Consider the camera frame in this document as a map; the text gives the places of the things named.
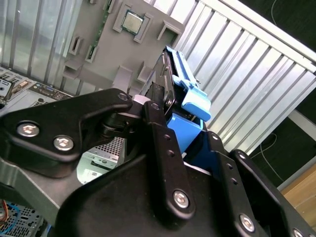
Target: blue plastic latch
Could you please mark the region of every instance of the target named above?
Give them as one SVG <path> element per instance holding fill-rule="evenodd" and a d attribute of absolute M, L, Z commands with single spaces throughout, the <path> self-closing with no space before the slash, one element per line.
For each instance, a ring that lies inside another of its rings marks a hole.
<path fill-rule="evenodd" d="M 189 121 L 177 114 L 172 114 L 167 123 L 168 128 L 174 130 L 179 144 L 180 152 L 183 153 L 203 129 L 203 121 L 199 124 Z"/>
<path fill-rule="evenodd" d="M 181 107 L 203 121 L 210 120 L 211 101 L 207 98 L 207 94 L 199 88 L 184 55 L 168 46 L 167 50 L 172 54 L 178 74 L 178 76 L 172 76 L 173 82 L 187 93 Z"/>

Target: bolt head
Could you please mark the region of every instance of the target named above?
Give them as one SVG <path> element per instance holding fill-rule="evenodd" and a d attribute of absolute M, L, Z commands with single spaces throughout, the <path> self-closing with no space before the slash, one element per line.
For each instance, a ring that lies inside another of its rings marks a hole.
<path fill-rule="evenodd" d="M 246 230 L 248 230 L 249 232 L 255 231 L 255 226 L 254 226 L 252 220 L 247 215 L 241 214 L 239 216 L 239 218 L 240 218 L 242 225 L 245 227 Z"/>
<path fill-rule="evenodd" d="M 184 192 L 180 190 L 176 190 L 173 193 L 173 199 L 175 200 L 176 204 L 181 208 L 187 208 L 189 206 L 189 199 L 185 195 Z"/>
<path fill-rule="evenodd" d="M 58 136 L 54 140 L 54 146 L 60 151 L 69 151 L 74 147 L 74 142 L 66 136 Z"/>
<path fill-rule="evenodd" d="M 118 97 L 119 97 L 121 100 L 123 100 L 123 101 L 127 101 L 127 100 L 128 100 L 127 95 L 125 95 L 125 94 L 123 94 L 123 93 L 118 94 Z"/>
<path fill-rule="evenodd" d="M 156 103 L 152 103 L 152 107 L 153 107 L 155 110 L 159 110 L 159 105 L 156 104 Z"/>
<path fill-rule="evenodd" d="M 24 137 L 35 137 L 40 133 L 40 129 L 35 124 L 23 123 L 18 126 L 17 132 Z"/>
<path fill-rule="evenodd" d="M 246 156 L 242 152 L 238 152 L 238 154 L 239 154 L 240 158 L 246 159 Z"/>
<path fill-rule="evenodd" d="M 213 134 L 212 137 L 215 139 L 215 140 L 218 140 L 218 136 Z"/>
<path fill-rule="evenodd" d="M 293 229 L 293 233 L 295 237 L 303 237 L 303 235 L 301 234 L 301 232 L 299 232 L 297 229 Z"/>

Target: sticker label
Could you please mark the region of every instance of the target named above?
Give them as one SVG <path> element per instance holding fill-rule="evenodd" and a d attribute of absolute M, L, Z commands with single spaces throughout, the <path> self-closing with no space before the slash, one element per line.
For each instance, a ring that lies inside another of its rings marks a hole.
<path fill-rule="evenodd" d="M 98 178 L 102 174 L 91 169 L 85 169 L 83 172 L 83 184 L 89 183 L 90 181 Z"/>

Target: white cable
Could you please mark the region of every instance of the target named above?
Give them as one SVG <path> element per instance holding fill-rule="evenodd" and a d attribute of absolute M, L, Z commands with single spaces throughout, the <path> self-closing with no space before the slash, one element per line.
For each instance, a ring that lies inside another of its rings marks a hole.
<path fill-rule="evenodd" d="M 274 134 L 274 133 L 271 133 L 271 135 L 274 135 L 274 136 L 276 137 L 276 139 L 274 140 L 274 142 L 273 142 L 270 146 L 268 146 L 267 148 L 265 148 L 265 149 L 263 150 L 263 152 L 266 151 L 267 149 L 270 149 L 270 148 L 276 143 L 276 141 L 277 141 L 277 135 Z M 256 157 L 256 156 L 259 155 L 259 154 L 261 154 L 261 152 L 258 152 L 258 153 L 255 154 L 254 156 L 250 157 L 250 159 Z"/>
<path fill-rule="evenodd" d="M 263 154 L 263 150 L 262 150 L 262 145 L 260 144 L 260 151 L 261 154 L 263 156 L 263 159 L 265 159 L 266 163 L 268 164 L 268 166 L 273 170 L 273 172 L 277 175 L 277 177 L 279 177 L 280 180 L 282 180 L 282 182 L 284 182 L 284 180 L 277 174 L 277 172 L 275 171 L 275 169 L 273 169 L 273 167 L 270 165 L 270 163 L 267 161 L 265 155 Z"/>
<path fill-rule="evenodd" d="M 274 24 L 277 26 L 277 23 L 276 23 L 276 21 L 275 21 L 275 18 L 273 17 L 273 8 L 274 8 L 276 2 L 277 2 L 277 0 L 275 0 L 275 1 L 273 2 L 273 4 L 272 4 L 272 7 L 271 7 L 271 17 L 272 17 L 272 20 L 273 20 Z"/>
<path fill-rule="evenodd" d="M 261 154 L 263 159 L 265 159 L 266 163 L 268 164 L 268 166 L 272 169 L 272 171 L 277 175 L 277 177 L 282 180 L 284 182 L 284 180 L 278 175 L 278 173 L 275 171 L 275 169 L 273 169 L 273 167 L 270 165 L 270 163 L 268 162 L 268 160 L 266 159 L 265 155 L 263 154 L 264 151 L 266 151 L 267 149 L 269 149 L 270 147 L 272 147 L 276 141 L 277 141 L 277 135 L 274 133 L 271 133 L 272 135 L 274 135 L 276 137 L 276 139 L 273 141 L 273 143 L 271 145 L 269 145 L 267 148 L 265 148 L 264 150 L 262 149 L 262 143 L 260 144 L 260 152 L 258 152 L 257 154 L 255 154 L 254 156 L 252 156 L 250 159 L 256 157 L 257 155 Z"/>

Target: corrugated metal panel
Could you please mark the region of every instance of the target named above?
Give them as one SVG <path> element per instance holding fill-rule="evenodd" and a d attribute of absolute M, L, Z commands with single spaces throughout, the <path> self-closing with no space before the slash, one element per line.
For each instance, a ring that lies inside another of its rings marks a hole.
<path fill-rule="evenodd" d="M 208 128 L 249 154 L 316 87 L 316 67 L 229 2 L 199 2 L 177 50 L 212 101 Z"/>
<path fill-rule="evenodd" d="M 55 84 L 81 2 L 0 0 L 0 64 Z"/>

